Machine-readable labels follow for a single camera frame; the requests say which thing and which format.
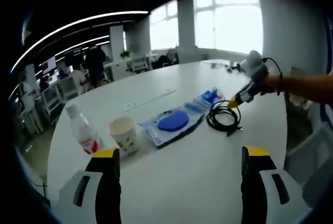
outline ceiling light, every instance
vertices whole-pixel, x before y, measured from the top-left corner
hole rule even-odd
[[[107,44],[107,43],[109,43],[109,42],[110,42],[110,41],[106,41],[106,42],[102,42],[102,43],[97,43],[96,46],[97,46],[97,45]]]
[[[76,25],[78,23],[81,23],[81,22],[86,22],[86,21],[89,21],[89,20],[92,20],[92,19],[96,19],[96,18],[101,18],[101,17],[108,17],[108,16],[116,16],[116,15],[127,15],[127,14],[147,14],[148,12],[147,11],[121,11],[121,12],[111,12],[111,13],[106,13],[106,14],[101,14],[101,15],[97,15],[97,16],[92,16],[92,17],[87,17],[87,18],[84,18],[84,19],[81,19],[81,20],[78,20],[78,21],[75,21],[75,22],[72,22],[68,25],[65,25],[53,32],[51,32],[50,34],[44,36],[43,38],[39,39],[37,42],[35,42],[33,45],[31,45],[24,53],[23,55],[20,56],[20,58],[16,61],[16,63],[13,65],[13,67],[11,68],[10,70],[10,73],[13,72],[13,70],[16,68],[16,66],[22,61],[22,59],[31,51],[33,50],[37,45],[39,45],[40,43],[42,43],[44,40],[48,39],[50,36],[58,33],[59,31],[61,30],[64,30],[68,27],[71,27],[73,25]]]
[[[15,87],[15,89],[13,89],[13,91],[11,92],[11,94],[10,94],[8,100],[12,97],[12,95],[14,94],[15,90],[19,87],[19,85],[20,85],[20,84],[17,84],[16,87]]]
[[[35,74],[35,77],[38,76],[43,70],[40,70],[38,71],[36,74]]]
[[[65,57],[62,57],[62,58],[56,60],[56,63],[59,62],[59,61],[61,61],[61,60],[63,60],[64,58],[65,58]]]
[[[83,43],[79,43],[79,44],[74,45],[74,46],[72,46],[72,47],[66,48],[64,51],[61,51],[61,52],[59,52],[58,54],[55,54],[55,56],[58,56],[58,55],[60,55],[60,54],[62,54],[62,53],[64,53],[64,52],[66,52],[66,51],[69,51],[69,50],[72,49],[72,48],[75,48],[75,47],[81,46],[81,45],[83,45],[83,44],[86,44],[86,43],[89,43],[89,42],[92,42],[92,41],[95,41],[95,40],[103,39],[103,38],[108,38],[108,37],[109,37],[109,35],[105,35],[105,36],[101,36],[101,37],[99,37],[99,38],[94,38],[94,39],[91,39],[91,40],[85,41],[85,42],[83,42]]]

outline paper cup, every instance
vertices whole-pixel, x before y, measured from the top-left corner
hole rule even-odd
[[[137,151],[135,121],[131,117],[123,116],[110,122],[109,133],[126,153]]]

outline coiled cable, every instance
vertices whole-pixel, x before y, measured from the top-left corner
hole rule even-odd
[[[242,127],[238,126],[240,123],[241,115],[240,115],[240,111],[239,111],[238,107],[236,108],[238,111],[238,115],[237,115],[235,111],[228,108],[227,106],[222,105],[223,103],[226,103],[226,102],[229,103],[230,101],[222,100],[222,101],[214,103],[212,105],[212,107],[210,108],[209,113],[206,116],[206,120],[210,127],[212,127],[213,129],[216,129],[218,131],[226,132],[227,136],[230,136],[234,132],[236,132],[236,130],[242,129]],[[231,117],[233,117],[234,123],[232,123],[231,125],[225,125],[225,124],[220,123],[216,119],[216,116],[221,115],[221,114],[227,114],[227,115],[230,115]]]

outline round table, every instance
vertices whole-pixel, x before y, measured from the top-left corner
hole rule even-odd
[[[102,86],[75,99],[96,126],[106,146],[115,146],[107,124],[131,116],[137,122],[174,108],[217,86],[231,98],[246,83],[243,73],[211,69],[203,62],[176,65],[141,73]],[[124,112],[132,102],[147,101],[166,89],[176,92]],[[256,96],[239,107],[240,126],[230,137],[204,120],[188,136],[158,150],[137,125],[139,151],[121,159],[121,217],[123,223],[240,223],[241,151],[260,146],[283,168],[287,145],[287,118],[283,95]],[[72,136],[63,110],[52,138],[47,174],[47,196],[53,205],[59,190],[85,170],[90,156]]]

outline bottle cap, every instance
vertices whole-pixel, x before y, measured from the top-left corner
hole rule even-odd
[[[80,107],[77,102],[70,102],[65,105],[65,109],[70,118],[78,116],[81,112]]]

